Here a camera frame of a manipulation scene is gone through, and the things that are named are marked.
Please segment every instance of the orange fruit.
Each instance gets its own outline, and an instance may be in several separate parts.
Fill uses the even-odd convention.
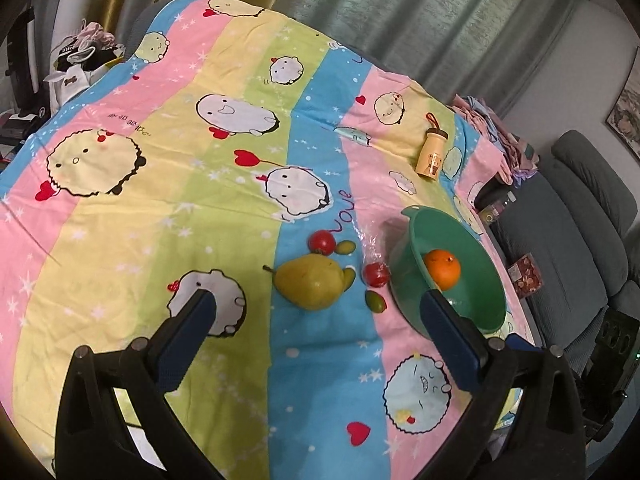
[[[434,249],[424,254],[422,260],[441,290],[449,290],[460,279],[460,262],[449,251]]]

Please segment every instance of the white star print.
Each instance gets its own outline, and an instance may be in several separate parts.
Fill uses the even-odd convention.
[[[104,309],[98,305],[91,311],[91,315],[96,321],[101,320],[104,317]]]
[[[15,314],[18,303],[14,300],[13,296],[9,300],[6,300],[6,304],[9,307],[8,308],[9,314],[12,314],[12,315]]]
[[[398,437],[393,437],[393,440],[385,440],[385,444],[387,444],[389,446],[389,449],[387,449],[383,455],[391,455],[391,458],[394,457],[394,455],[398,452],[398,450],[400,449],[400,442],[398,442]]]
[[[71,235],[72,240],[83,240],[86,235],[86,231],[84,229],[76,229]]]
[[[199,205],[192,204],[190,202],[180,202],[178,204],[178,209],[175,210],[176,213],[179,213],[182,210],[185,210],[187,213],[193,212],[194,209],[201,209]]]
[[[33,285],[35,285],[35,280],[31,281],[31,277],[29,275],[29,271],[27,270],[27,277],[20,278],[22,282],[22,288],[18,292],[24,292],[27,296],[33,292]]]

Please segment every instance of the sofa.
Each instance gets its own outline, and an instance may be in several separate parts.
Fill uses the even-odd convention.
[[[575,130],[556,141],[539,168],[520,188],[487,186],[476,207],[507,190],[516,196],[491,225],[491,235],[507,266],[532,253],[544,282],[523,300],[534,338],[543,346],[561,346],[580,374],[608,308],[640,319],[640,239],[628,237],[638,206],[613,168]],[[626,393],[611,432],[590,443],[588,465],[613,449],[640,408],[640,374]]]

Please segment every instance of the green bowl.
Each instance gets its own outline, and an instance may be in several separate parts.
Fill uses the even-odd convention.
[[[460,280],[443,292],[453,309],[468,317],[484,334],[491,334],[504,323],[507,307],[504,288],[484,247],[458,220],[431,207],[410,206],[402,211],[409,217],[409,228],[389,257],[391,291],[407,321],[429,338],[420,319],[420,298],[438,288],[422,255],[434,249],[452,253],[460,262]]]

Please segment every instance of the plastic-wrapped red fruit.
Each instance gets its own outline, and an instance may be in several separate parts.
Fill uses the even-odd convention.
[[[362,279],[367,285],[373,288],[385,286],[390,278],[391,273],[389,272],[389,268],[383,262],[374,262],[365,265],[364,269],[362,269]]]
[[[324,256],[328,256],[335,251],[335,238],[329,231],[325,230],[313,233],[309,240],[306,241],[306,244],[312,253],[324,254]]]

